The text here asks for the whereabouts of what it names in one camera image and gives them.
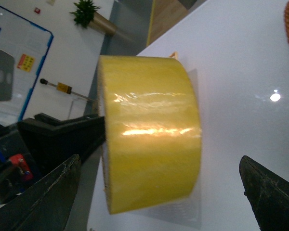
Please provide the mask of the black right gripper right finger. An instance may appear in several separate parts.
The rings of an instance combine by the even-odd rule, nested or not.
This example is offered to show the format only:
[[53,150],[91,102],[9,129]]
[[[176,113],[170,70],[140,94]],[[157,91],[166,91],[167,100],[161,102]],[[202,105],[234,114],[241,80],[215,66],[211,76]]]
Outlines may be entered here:
[[246,155],[239,173],[260,230],[289,231],[289,182]]

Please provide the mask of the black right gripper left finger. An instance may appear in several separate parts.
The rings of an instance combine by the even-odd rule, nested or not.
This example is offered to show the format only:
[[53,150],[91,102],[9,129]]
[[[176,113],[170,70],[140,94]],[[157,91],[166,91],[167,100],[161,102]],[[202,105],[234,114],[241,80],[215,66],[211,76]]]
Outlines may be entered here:
[[0,231],[63,231],[80,180],[75,154],[0,208]]

